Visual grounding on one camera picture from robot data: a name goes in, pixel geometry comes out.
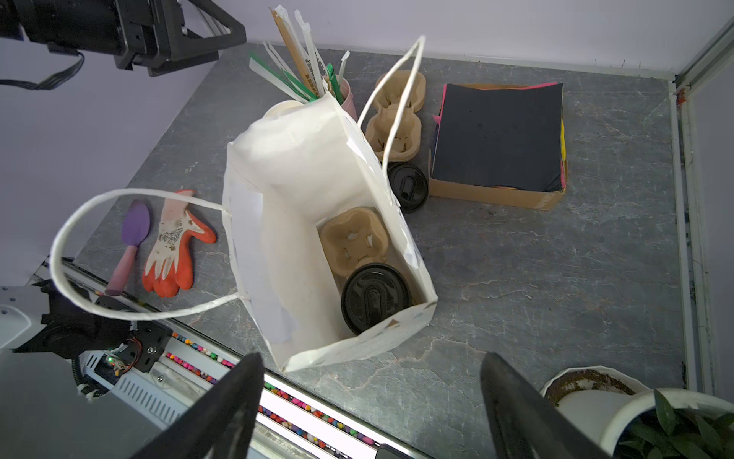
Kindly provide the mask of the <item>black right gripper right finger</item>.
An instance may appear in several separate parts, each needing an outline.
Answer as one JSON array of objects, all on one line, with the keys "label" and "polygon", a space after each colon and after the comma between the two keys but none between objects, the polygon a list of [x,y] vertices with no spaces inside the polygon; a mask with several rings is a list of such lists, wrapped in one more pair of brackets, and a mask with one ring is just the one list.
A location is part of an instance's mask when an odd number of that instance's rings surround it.
[{"label": "black right gripper right finger", "polygon": [[499,354],[485,354],[481,390],[499,458],[608,458]]}]

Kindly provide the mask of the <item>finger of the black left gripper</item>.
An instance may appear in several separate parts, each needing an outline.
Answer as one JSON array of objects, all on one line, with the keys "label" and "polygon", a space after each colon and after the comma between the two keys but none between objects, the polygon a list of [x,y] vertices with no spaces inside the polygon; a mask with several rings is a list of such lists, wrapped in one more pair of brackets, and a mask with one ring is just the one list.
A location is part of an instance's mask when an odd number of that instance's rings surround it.
[{"label": "finger of the black left gripper", "polygon": [[247,41],[245,27],[213,1],[191,1],[191,4],[229,32],[221,36],[198,36],[185,28],[184,12],[177,1],[153,1],[157,53],[148,69],[149,76],[159,77],[216,61],[220,51]]}]

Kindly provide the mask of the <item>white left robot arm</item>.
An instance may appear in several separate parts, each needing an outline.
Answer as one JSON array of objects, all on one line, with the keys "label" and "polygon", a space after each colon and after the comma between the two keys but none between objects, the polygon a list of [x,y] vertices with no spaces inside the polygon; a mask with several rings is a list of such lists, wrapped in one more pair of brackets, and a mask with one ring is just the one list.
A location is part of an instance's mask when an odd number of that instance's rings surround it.
[{"label": "white left robot arm", "polygon": [[[195,7],[227,28],[227,34],[202,37],[185,26],[177,1],[4,1],[1,4],[1,36],[45,44],[57,54],[78,57],[72,67],[41,82],[2,80],[2,85],[30,91],[50,91],[80,71],[84,52],[114,57],[122,70],[135,66],[157,77],[216,61],[220,51],[246,42],[246,29],[213,1],[197,1]],[[168,298],[193,284],[189,242],[197,238],[214,243],[217,236],[188,210],[190,189],[166,193],[156,243],[143,270],[143,285]],[[160,344],[144,343],[131,325],[151,324],[166,314],[129,313],[106,309],[90,302],[86,291],[68,283],[63,273],[63,246],[52,250],[49,280],[36,284],[44,305],[30,319],[29,328],[15,340],[17,353],[52,352],[71,361],[78,388],[88,399],[103,390],[82,380],[80,355],[86,351],[114,350],[132,345],[128,358],[116,358],[113,371],[120,377],[132,368],[148,371],[155,357],[145,351],[162,350]]]}]

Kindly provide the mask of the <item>cartoon animal paper bag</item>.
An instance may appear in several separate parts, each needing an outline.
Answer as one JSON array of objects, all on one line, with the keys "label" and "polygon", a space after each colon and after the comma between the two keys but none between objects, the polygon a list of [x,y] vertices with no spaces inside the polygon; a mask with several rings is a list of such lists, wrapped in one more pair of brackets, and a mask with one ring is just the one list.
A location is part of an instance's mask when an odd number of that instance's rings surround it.
[{"label": "cartoon animal paper bag", "polygon": [[[67,280],[62,255],[76,223],[122,196],[87,201],[55,236],[49,264],[57,290],[76,307],[108,319],[163,321],[241,302],[283,373],[375,357],[406,342],[434,316],[438,297],[424,260],[378,158],[332,96],[254,122],[227,147],[220,203],[237,290],[185,309],[140,313],[108,310]],[[375,210],[389,237],[388,257],[416,296],[365,331],[352,332],[341,310],[338,272],[327,260],[323,225],[354,208]]]}]

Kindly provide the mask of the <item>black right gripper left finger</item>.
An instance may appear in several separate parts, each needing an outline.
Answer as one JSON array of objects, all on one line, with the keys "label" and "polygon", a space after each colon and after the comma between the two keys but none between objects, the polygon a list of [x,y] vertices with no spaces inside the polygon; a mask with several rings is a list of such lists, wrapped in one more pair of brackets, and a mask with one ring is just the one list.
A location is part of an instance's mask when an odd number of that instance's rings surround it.
[{"label": "black right gripper left finger", "polygon": [[261,355],[246,355],[135,458],[246,458],[264,388]]}]

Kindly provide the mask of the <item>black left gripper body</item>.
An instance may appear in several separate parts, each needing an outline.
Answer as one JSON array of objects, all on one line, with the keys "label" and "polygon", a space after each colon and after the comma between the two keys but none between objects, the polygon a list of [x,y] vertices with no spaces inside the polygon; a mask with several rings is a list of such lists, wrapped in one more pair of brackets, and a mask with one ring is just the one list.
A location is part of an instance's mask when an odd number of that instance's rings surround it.
[{"label": "black left gripper body", "polygon": [[44,45],[53,54],[110,55],[120,70],[189,67],[172,57],[169,33],[185,35],[179,1],[3,1],[1,36]]}]

